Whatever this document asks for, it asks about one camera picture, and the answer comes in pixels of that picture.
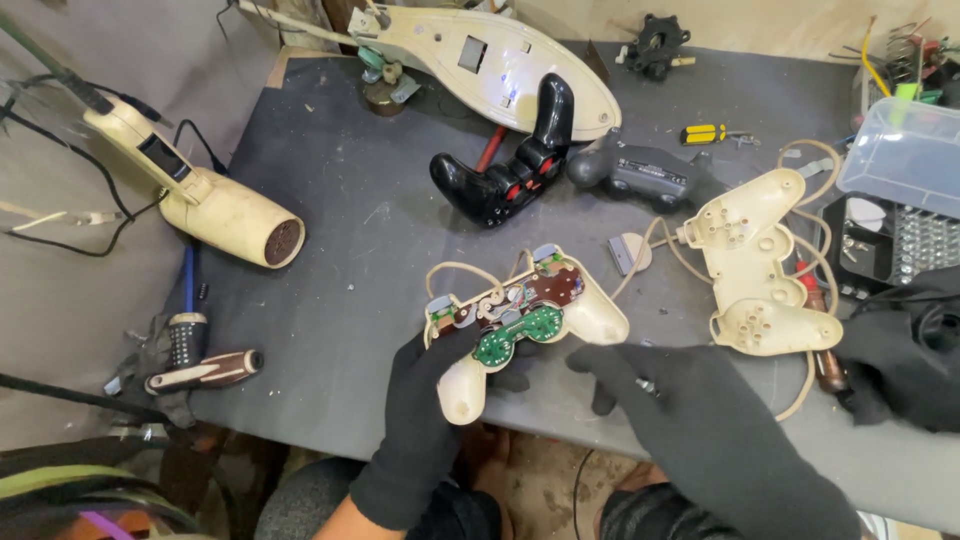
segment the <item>game controller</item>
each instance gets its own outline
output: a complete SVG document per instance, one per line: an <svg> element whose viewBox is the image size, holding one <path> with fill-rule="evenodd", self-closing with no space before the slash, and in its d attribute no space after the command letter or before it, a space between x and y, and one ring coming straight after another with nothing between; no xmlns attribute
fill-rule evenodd
<svg viewBox="0 0 960 540"><path fill-rule="evenodd" d="M630 323L584 265L546 244L527 256L526 272L466 302L448 294L431 301L424 314L423 343L479 325L476 349L450 367L437 384L444 417L469 424L484 409L487 374L502 370L521 339L553 343L568 333L587 343L622 343Z"/></svg>
<svg viewBox="0 0 960 540"><path fill-rule="evenodd" d="M537 124L516 154L479 173L447 153L430 161L430 178L454 208L490 229L512 217L553 185L573 133L573 90L556 73L540 80Z"/></svg>

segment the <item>plastic storage box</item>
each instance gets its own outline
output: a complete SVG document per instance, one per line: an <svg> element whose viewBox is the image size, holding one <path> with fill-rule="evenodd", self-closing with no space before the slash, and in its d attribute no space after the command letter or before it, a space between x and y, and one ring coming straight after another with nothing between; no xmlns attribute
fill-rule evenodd
<svg viewBox="0 0 960 540"><path fill-rule="evenodd" d="M960 110L897 98L876 102L837 187L960 218Z"/></svg>

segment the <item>gloved hand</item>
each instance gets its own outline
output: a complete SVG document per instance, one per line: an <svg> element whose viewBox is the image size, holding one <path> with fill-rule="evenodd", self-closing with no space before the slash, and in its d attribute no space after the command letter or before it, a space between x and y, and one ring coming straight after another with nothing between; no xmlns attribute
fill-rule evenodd
<svg viewBox="0 0 960 540"><path fill-rule="evenodd" d="M424 350L421 332L396 352L387 386L386 434L350 486L353 503L375 524L389 530L412 528L450 472L462 433L444 418L437 382L473 351L479 337L479 328L470 325Z"/></svg>
<svg viewBox="0 0 960 540"><path fill-rule="evenodd" d="M616 398L684 496L747 540L860 537L843 493L797 454L724 349L587 345L566 362Z"/></svg>

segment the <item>work table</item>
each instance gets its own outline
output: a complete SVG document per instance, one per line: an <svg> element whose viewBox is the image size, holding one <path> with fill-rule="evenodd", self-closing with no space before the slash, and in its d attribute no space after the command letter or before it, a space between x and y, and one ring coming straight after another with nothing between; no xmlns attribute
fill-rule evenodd
<svg viewBox="0 0 960 540"><path fill-rule="evenodd" d="M571 46L582 52L585 44ZM623 110L623 141L683 158L686 125L725 123L749 130L760 146L707 147L717 177L748 181L773 168L781 146L799 138L831 143L850 135L854 67L690 48L695 65L662 84L615 65L618 45L600 44L610 88ZM522 248L552 242L579 259L607 291L621 278L607 248L620 233L642 233L655 214L638 202L613 202L561 182L504 226L481 231L458 215L430 181L427 165L448 152L479 158L494 125L430 77L401 114L364 109L357 59L291 59L283 88L265 88L236 149L230 176L302 218L307 239L288 267L267 270L203 247L198 280L210 285L202 309L212 354L256 348L264 370L242 384L195 392L203 420L331 454L367 459L383 433L383 406L396 349L423 328L423 277L457 260L505 278ZM496 160L522 139L511 134ZM800 147L799 167L822 157ZM811 188L826 179L813 177ZM671 227L692 212L669 216ZM703 257L684 250L703 269ZM470 273L443 270L440 294L469 298L487 288ZM715 309L710 287L666 248L657 249L617 299L630 340L658 345L708 343ZM589 408L593 379L564 367L572 336L529 366L529 391L492 391L483 418L497 425L645 457L623 412L598 418ZM738 369L774 413L797 395L800 356L734 354ZM888 422L858 427L816 387L783 428L804 458L861 509L939 530L960 530L954 486L960 439Z"/></svg>

